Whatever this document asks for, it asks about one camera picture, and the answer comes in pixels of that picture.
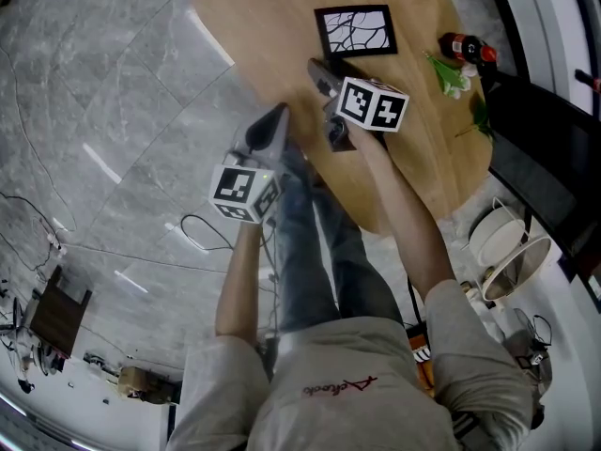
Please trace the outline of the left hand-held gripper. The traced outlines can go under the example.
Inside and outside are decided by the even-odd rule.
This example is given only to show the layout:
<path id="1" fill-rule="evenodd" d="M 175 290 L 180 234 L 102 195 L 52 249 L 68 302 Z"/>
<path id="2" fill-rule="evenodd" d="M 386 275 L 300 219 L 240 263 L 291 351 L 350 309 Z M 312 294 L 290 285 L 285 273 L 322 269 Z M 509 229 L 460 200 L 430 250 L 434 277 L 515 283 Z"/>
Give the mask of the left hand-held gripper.
<path id="1" fill-rule="evenodd" d="M 280 154 L 288 127 L 289 107 L 278 103 L 260 108 L 236 130 L 231 149 L 214 167 L 208 194 L 224 218 L 262 224 L 272 214 L 282 194 Z"/>

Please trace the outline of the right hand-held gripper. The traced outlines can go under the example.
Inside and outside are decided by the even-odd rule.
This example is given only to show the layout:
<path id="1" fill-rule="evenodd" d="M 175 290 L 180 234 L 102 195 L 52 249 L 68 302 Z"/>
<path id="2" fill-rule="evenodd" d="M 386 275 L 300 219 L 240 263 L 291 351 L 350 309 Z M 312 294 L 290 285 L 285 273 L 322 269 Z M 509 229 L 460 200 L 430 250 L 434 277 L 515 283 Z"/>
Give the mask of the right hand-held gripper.
<path id="1" fill-rule="evenodd" d="M 398 132 L 408 108 L 408 95 L 374 80 L 340 79 L 322 61 L 310 58 L 308 74 L 323 96 L 335 96 L 325 106 L 325 134 L 334 152 L 354 150 L 348 137 L 348 123 L 374 132 L 385 146 L 384 132 Z"/>

